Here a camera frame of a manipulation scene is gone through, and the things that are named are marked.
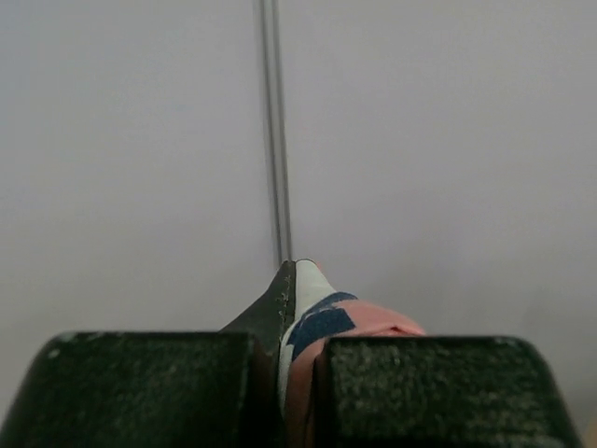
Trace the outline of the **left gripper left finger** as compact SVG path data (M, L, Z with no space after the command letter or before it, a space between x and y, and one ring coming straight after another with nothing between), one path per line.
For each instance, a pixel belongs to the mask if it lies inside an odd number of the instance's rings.
M281 340L296 265L217 331L73 331L37 353L1 426L5 447L280 447Z

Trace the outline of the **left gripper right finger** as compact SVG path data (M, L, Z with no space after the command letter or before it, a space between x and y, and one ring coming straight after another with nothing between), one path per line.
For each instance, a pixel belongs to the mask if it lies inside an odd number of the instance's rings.
M548 363L513 337L342 337L315 368L316 447L579 447Z

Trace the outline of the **pink patterned shorts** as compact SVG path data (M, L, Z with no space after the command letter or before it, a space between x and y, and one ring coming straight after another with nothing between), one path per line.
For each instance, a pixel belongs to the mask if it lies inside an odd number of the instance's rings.
M396 311L332 287L318 265L296 262L294 321L281 340L278 400L288 447L312 447L312 379L317 358L332 337L418 337L423 329Z

